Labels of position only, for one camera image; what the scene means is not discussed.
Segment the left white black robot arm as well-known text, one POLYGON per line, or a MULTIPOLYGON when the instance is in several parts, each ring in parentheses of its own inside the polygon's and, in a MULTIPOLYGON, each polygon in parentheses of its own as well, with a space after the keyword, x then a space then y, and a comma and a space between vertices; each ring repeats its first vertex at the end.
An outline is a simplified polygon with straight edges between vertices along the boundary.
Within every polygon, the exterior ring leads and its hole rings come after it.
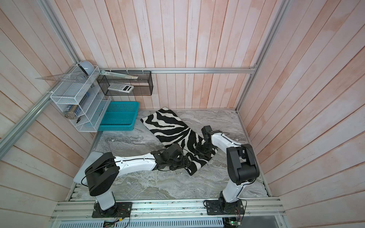
POLYGON ((96 198, 96 207, 103 214, 116 212, 117 202, 110 190, 117 177, 139 171, 174 171, 188 168, 192 164, 190 153, 178 144, 167 149, 153 151, 132 157, 114 156, 111 152, 102 154, 85 169, 81 184, 87 186, 89 194, 96 198))

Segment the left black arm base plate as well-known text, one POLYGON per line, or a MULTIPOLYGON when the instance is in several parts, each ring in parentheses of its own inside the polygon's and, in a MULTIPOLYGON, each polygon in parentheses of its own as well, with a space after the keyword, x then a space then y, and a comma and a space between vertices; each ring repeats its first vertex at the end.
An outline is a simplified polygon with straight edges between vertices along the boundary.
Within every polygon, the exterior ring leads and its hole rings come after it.
POLYGON ((131 214, 132 202, 116 202, 114 206, 103 211, 98 202, 94 204, 92 218, 126 218, 131 214))

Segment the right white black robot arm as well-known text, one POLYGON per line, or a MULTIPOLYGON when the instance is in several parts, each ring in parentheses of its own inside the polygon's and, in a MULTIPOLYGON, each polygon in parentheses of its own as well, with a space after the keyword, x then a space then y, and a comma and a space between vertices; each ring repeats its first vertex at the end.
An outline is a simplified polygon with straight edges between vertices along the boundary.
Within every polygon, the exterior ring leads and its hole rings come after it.
POLYGON ((259 177, 258 163, 250 144, 241 144, 221 131, 214 131, 208 126, 202 128, 203 141, 198 143, 198 155, 207 158, 215 149, 226 153, 229 182, 221 192, 221 205, 231 205, 239 201, 239 195, 246 185, 253 184, 259 177))

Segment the zebra and grey plush pillowcase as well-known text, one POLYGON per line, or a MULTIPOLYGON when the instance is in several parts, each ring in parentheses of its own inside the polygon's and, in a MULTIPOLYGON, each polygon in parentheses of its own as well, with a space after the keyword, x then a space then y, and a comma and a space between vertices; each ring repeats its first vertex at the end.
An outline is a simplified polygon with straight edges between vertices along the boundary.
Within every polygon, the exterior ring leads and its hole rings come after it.
POLYGON ((191 165, 185 170, 191 176, 217 153, 215 147, 204 153, 205 140, 183 122, 174 111, 166 107, 142 118, 141 122, 165 148, 176 143, 183 149, 184 155, 189 155, 191 165))

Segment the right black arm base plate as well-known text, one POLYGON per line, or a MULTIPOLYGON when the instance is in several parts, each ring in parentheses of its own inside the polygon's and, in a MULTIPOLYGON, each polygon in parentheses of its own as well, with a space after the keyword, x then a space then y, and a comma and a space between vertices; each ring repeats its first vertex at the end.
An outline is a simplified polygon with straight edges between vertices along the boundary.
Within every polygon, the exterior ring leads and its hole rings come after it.
POLYGON ((224 198, 217 200, 205 200, 203 202, 208 215, 244 215, 245 206, 240 200, 228 203, 224 198))

